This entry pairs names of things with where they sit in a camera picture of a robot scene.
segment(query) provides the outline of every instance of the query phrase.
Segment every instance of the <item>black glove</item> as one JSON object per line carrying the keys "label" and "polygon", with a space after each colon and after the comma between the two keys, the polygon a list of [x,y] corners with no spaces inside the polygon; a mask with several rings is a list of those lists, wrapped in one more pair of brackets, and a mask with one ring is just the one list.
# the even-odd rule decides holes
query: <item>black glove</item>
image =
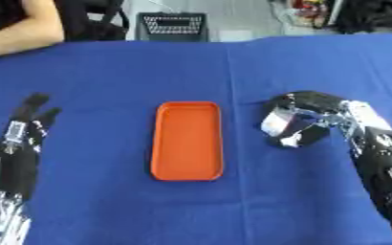
{"label": "black glove", "polygon": [[8,197],[20,194],[23,201],[31,199],[43,140],[60,112],[54,108],[35,116],[37,109],[48,100],[49,97],[42,94],[27,98],[15,110],[0,137],[0,190]]}

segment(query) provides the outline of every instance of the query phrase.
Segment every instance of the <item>person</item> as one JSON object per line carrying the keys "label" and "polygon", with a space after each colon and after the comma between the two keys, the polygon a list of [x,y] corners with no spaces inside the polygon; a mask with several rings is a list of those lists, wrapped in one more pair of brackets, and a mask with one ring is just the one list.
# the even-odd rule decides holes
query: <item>person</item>
{"label": "person", "polygon": [[0,0],[0,56],[77,40],[89,21],[77,0]]}

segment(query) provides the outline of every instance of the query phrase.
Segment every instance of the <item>orange tray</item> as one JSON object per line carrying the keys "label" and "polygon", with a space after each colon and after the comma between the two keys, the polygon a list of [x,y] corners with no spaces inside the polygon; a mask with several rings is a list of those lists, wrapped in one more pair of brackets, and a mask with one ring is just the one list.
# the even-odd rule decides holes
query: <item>orange tray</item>
{"label": "orange tray", "polygon": [[223,174],[217,104],[167,102],[159,107],[151,173],[164,181],[210,181]]}

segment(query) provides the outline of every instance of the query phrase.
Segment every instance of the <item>black chair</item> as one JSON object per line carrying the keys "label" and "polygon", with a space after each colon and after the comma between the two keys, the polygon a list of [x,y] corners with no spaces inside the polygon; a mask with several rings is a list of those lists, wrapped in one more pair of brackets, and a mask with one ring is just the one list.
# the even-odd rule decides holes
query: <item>black chair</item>
{"label": "black chair", "polygon": [[[125,39],[129,30],[129,19],[121,6],[124,0],[82,0],[88,13],[103,14],[102,19],[94,24],[94,33],[98,40]],[[113,25],[113,18],[119,14],[121,27]]]}

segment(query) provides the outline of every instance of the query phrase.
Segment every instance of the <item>robotic finger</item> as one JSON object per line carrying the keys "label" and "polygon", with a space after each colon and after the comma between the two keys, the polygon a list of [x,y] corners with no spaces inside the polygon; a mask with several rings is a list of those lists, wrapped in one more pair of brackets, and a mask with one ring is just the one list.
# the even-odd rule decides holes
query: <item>robotic finger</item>
{"label": "robotic finger", "polygon": [[366,102],[312,91],[276,97],[269,107],[261,128],[276,146],[310,145],[337,128],[365,189],[392,227],[392,127],[384,118]]}
{"label": "robotic finger", "polygon": [[23,244],[31,226],[26,203],[35,188],[43,140],[60,112],[35,115],[48,100],[43,94],[28,97],[0,136],[0,245]]}

